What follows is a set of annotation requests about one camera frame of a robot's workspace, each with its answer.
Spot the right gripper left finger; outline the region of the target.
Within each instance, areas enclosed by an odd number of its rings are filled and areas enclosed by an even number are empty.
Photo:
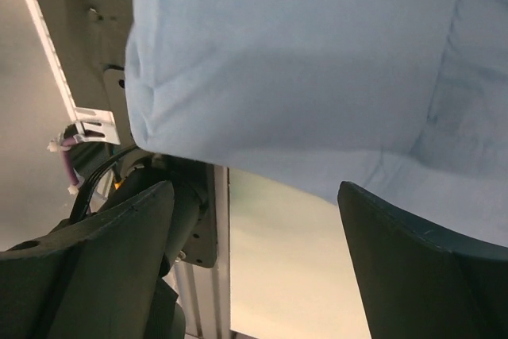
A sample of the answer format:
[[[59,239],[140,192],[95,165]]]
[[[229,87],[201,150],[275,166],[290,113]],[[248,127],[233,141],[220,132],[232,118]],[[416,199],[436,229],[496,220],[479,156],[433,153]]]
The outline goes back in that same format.
[[[160,182],[1,254],[3,338],[142,338],[171,224]]]

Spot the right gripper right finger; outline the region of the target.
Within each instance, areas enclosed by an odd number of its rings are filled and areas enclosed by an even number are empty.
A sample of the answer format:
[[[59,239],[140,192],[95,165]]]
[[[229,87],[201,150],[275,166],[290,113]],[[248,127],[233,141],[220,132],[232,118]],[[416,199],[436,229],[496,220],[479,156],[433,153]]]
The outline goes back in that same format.
[[[343,182],[337,203],[373,338],[505,338],[507,249]]]

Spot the light blue long sleeve shirt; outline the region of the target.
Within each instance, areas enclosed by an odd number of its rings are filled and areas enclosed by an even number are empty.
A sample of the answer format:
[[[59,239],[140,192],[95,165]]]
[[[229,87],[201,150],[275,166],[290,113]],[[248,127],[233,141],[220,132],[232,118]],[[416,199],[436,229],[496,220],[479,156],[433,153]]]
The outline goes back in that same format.
[[[507,243],[507,0],[133,0],[143,149]]]

